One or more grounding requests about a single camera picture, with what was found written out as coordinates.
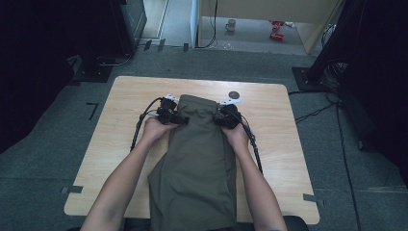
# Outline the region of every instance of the wooden table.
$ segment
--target wooden table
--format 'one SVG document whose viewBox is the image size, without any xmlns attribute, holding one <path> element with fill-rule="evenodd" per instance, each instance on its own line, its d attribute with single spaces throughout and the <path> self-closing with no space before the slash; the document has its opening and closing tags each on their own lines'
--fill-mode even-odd
<svg viewBox="0 0 408 231">
<path fill-rule="evenodd" d="M 305 51 L 311 54 L 327 24 L 337 21 L 343 2 L 343 0 L 219 0 L 217 17 L 296 22 L 296 30 Z M 202 37 L 201 18 L 214 17 L 215 8 L 216 0 L 193 1 L 191 23 L 198 25 L 199 46 Z M 191 31 L 195 36 L 196 30 L 192 26 Z"/>
<path fill-rule="evenodd" d="M 74 186 L 82 186 L 83 190 L 69 194 L 64 211 L 73 216 L 88 214 L 107 177 L 129 153 L 139 115 L 153 99 L 171 93 L 220 102 L 227 100 L 232 90 L 241 95 L 243 102 L 237 106 L 257 138 L 264 175 L 276 193 L 283 214 L 299 216 L 309 224 L 318 223 L 317 204 L 303 200 L 304 193 L 314 193 L 283 85 L 125 76 L 115 79 L 75 179 Z M 167 142 L 168 134 L 150 150 L 125 217 L 149 218 L 147 175 L 166 152 Z M 239 165 L 237 197 L 238 221 L 252 221 Z"/>
</svg>

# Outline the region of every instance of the person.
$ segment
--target person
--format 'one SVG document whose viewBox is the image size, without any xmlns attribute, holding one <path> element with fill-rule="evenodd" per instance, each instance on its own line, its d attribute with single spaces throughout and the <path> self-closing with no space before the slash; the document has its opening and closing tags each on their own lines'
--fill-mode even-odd
<svg viewBox="0 0 408 231">
<path fill-rule="evenodd" d="M 138 144 L 106 180 L 81 230 L 119 230 L 149 149 L 165 132 L 176 127 L 176 124 L 164 125 L 156 117 L 145 121 Z M 249 138 L 242 126 L 221 129 L 240 162 L 255 230 L 287 230 L 275 194 L 251 157 Z"/>
</svg>

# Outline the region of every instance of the floor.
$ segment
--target floor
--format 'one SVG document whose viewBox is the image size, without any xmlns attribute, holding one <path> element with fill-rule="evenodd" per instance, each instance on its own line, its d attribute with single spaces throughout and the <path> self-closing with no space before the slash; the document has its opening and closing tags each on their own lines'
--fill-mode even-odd
<svg viewBox="0 0 408 231">
<path fill-rule="evenodd" d="M 166 39 L 166 45 L 183 46 L 191 44 L 191 0 L 144 0 L 148 24 L 143 33 L 144 40 Z M 270 38 L 271 23 L 267 20 L 236 19 L 234 32 L 228 32 L 225 24 L 229 18 L 202 18 L 201 46 L 208 45 L 214 35 L 216 25 L 216 40 L 208 49 L 236 50 L 246 52 L 267 52 L 273 54 L 308 55 L 306 54 L 297 30 L 285 25 L 278 31 L 283 40 Z M 318 56 L 321 45 L 318 44 L 311 56 Z"/>
</svg>

